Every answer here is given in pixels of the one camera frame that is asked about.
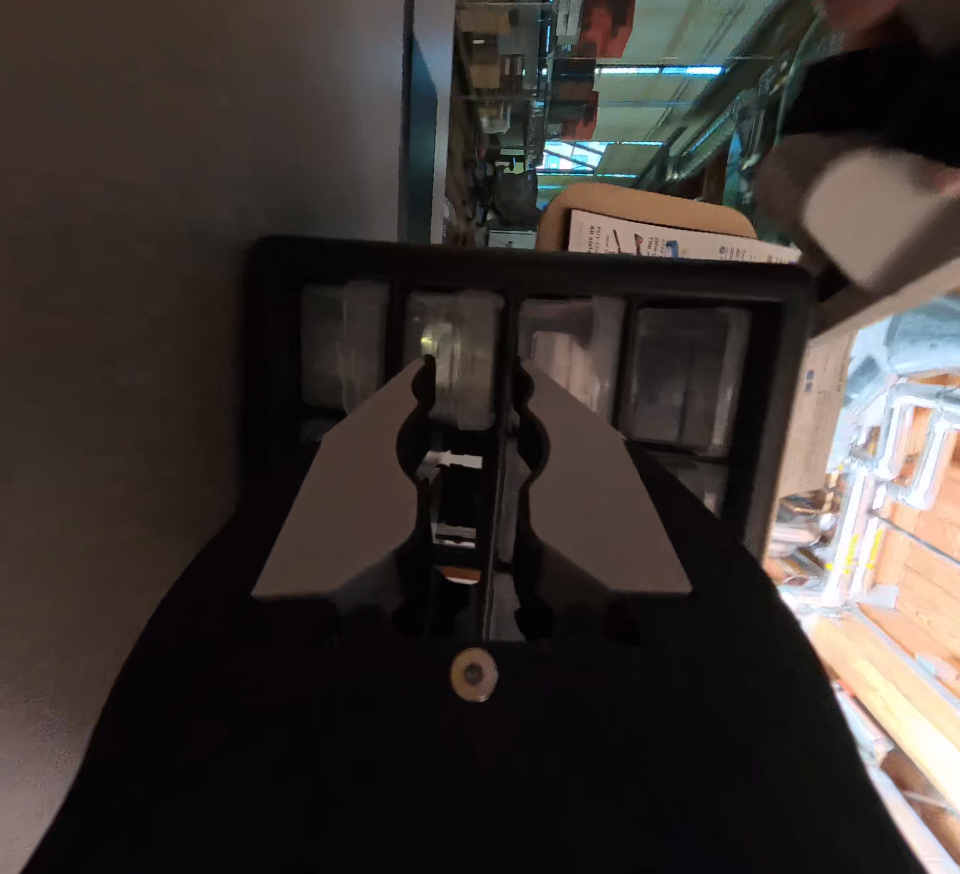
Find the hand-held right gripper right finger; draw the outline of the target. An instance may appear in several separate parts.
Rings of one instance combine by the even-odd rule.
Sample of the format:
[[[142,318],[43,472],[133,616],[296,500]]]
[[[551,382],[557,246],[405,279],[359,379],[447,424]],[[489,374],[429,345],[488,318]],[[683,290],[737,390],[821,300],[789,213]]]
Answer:
[[[515,365],[522,602],[686,597],[692,584],[624,438],[532,360]]]

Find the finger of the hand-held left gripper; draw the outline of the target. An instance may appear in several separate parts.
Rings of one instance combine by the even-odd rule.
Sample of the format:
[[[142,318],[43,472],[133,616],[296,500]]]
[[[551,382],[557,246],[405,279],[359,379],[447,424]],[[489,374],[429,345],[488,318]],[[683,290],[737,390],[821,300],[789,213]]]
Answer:
[[[808,269],[897,290],[958,260],[958,195],[933,186],[936,172],[869,136],[787,136],[761,161],[755,199]]]

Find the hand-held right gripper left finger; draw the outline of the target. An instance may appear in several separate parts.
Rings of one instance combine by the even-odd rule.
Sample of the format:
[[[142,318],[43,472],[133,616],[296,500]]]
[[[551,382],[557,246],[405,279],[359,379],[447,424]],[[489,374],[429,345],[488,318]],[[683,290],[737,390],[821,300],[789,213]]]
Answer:
[[[409,363],[320,440],[256,580],[260,602],[402,602],[399,562],[417,537],[415,474],[426,449],[402,459],[435,395],[435,360]]]

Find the rows of clear drawers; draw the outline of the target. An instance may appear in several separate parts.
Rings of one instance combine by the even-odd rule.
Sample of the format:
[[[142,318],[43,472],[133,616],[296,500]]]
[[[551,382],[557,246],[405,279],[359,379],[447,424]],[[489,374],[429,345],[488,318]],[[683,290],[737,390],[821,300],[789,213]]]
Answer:
[[[383,383],[389,288],[352,281],[308,285],[299,300],[301,397],[323,412],[349,413]],[[401,325],[401,363],[431,356],[431,418],[477,433],[494,421],[494,379],[503,299],[489,292],[414,292]],[[622,436],[678,449],[661,463],[714,514],[723,505],[750,315],[733,307],[642,308],[630,316],[612,297],[527,300],[518,357],[531,361]]]

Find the black drawer cabinet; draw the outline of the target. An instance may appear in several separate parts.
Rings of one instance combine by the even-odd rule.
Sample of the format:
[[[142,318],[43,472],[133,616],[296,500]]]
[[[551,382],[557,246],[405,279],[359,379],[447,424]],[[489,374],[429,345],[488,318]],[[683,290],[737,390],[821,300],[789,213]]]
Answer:
[[[624,301],[626,312],[614,330],[620,360],[638,350],[642,312],[732,308],[747,314],[730,447],[719,455],[729,475],[719,517],[756,559],[762,558],[810,329],[813,285],[802,268],[293,235],[260,238],[246,256],[241,280],[238,469],[244,489],[293,463],[306,444],[304,424],[344,416],[336,407],[309,403],[302,394],[300,305],[307,288],[352,282],[387,290],[381,317],[386,337],[376,357],[386,381],[402,370],[401,319],[411,312],[412,294],[474,291],[500,298],[504,307],[493,342],[495,397],[518,355],[520,312],[527,302]]]

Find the cardboard box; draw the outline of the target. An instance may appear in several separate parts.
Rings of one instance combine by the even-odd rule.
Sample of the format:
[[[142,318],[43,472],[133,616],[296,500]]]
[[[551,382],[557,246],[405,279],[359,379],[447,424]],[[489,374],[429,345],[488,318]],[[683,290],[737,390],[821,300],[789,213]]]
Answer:
[[[827,476],[856,334],[807,345],[787,427],[776,498],[819,490]]]

